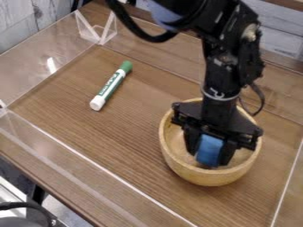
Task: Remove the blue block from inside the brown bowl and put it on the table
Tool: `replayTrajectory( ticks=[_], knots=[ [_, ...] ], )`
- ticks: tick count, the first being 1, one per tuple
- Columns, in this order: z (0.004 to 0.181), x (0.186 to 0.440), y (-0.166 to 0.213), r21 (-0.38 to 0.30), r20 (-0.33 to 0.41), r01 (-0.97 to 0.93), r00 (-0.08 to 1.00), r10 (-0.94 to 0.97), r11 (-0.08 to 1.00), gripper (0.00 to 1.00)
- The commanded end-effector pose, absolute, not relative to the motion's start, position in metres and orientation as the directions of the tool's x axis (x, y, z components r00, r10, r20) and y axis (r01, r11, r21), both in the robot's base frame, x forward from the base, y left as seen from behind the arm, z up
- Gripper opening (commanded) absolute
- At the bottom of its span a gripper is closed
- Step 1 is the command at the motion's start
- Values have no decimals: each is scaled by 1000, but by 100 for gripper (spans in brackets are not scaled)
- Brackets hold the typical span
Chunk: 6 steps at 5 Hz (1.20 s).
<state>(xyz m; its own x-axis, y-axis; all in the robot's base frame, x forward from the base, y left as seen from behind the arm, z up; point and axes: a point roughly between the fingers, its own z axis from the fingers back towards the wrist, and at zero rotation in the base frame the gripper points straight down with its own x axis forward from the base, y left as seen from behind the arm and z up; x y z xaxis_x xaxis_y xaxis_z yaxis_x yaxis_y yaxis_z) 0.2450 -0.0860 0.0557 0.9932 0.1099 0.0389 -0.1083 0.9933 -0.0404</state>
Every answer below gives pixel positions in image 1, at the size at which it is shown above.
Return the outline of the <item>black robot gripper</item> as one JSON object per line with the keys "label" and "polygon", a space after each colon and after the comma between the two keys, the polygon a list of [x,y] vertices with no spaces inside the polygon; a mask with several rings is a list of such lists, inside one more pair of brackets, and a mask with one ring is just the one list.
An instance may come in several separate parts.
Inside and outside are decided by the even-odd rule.
{"label": "black robot gripper", "polygon": [[172,123],[182,129],[186,152],[196,154],[202,134],[224,141],[218,155],[218,165],[225,166],[234,150],[256,149],[262,130],[248,120],[236,107],[238,95],[217,98],[202,91],[204,98],[197,101],[172,104]]}

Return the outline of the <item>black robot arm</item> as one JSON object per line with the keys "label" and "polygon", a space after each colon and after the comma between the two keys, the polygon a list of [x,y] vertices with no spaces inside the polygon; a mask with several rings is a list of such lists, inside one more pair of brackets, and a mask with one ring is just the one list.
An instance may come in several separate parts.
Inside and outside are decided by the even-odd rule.
{"label": "black robot arm", "polygon": [[229,163],[234,151],[256,149],[262,130],[248,120],[241,89],[261,91],[260,21],[242,0],[146,0],[153,20],[165,30],[148,34],[118,0],[105,0],[119,22],[144,41],[162,43],[182,31],[201,39],[205,61],[202,99],[172,104],[172,123],[182,129],[186,152],[208,168]]}

